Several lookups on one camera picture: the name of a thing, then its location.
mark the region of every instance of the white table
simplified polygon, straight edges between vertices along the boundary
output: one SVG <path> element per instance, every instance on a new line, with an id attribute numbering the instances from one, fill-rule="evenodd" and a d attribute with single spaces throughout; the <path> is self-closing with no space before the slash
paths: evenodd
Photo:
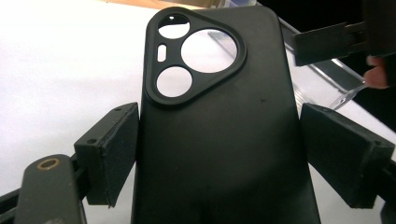
<path id="1" fill-rule="evenodd" d="M 92 0 L 0 1 L 0 195 L 21 186 L 33 161 L 71 156 L 111 108 L 140 102 L 146 25 L 156 11 Z M 339 111 L 396 143 L 355 103 Z M 375 210 L 349 209 L 311 173 L 322 223 L 380 223 L 382 200 Z M 134 170 L 114 209 L 84 202 L 88 223 L 130 223 L 133 185 Z"/>

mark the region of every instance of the phone case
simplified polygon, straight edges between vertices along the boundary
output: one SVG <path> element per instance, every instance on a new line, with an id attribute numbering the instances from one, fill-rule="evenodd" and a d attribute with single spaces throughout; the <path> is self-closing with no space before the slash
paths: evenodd
<path id="1" fill-rule="evenodd" d="M 186 35 L 159 34 L 179 19 L 190 23 Z M 210 76 L 180 56 L 202 29 L 237 47 L 234 63 Z M 320 223 L 276 14 L 170 7 L 149 22 L 146 41 L 132 223 Z M 156 80 L 175 65 L 191 73 L 191 88 L 166 97 Z"/>

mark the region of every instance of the black phone case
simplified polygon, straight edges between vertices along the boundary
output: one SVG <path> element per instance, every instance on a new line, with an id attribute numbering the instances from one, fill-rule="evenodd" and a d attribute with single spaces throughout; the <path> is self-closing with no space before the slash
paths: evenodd
<path id="1" fill-rule="evenodd" d="M 179 39 L 159 24 L 188 19 Z M 216 29 L 236 43 L 227 69 L 208 76 L 180 56 L 183 41 Z M 148 24 L 132 222 L 320 223 L 276 14 L 266 7 L 171 7 Z M 157 48 L 166 45 L 166 60 Z M 165 97 L 161 71 L 181 66 L 191 88 Z"/>

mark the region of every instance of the hand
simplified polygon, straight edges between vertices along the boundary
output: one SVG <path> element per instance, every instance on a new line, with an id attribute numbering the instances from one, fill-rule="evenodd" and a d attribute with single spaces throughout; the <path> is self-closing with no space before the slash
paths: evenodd
<path id="1" fill-rule="evenodd" d="M 375 89 L 387 88 L 387 73 L 385 72 L 384 60 L 382 58 L 368 56 L 367 64 L 374 66 L 374 68 L 364 73 L 365 84 Z"/>

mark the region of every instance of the finger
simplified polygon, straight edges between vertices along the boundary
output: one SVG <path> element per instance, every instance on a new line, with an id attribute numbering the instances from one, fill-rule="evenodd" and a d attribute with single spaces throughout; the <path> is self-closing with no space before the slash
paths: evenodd
<path id="1" fill-rule="evenodd" d="M 377 66 L 364 75 L 365 84 L 375 89 L 385 89 L 388 87 L 387 74 L 383 66 Z"/>
<path id="2" fill-rule="evenodd" d="M 385 64 L 384 59 L 383 58 L 376 58 L 374 56 L 367 56 L 367 64 L 371 65 L 371 66 L 383 66 Z"/>

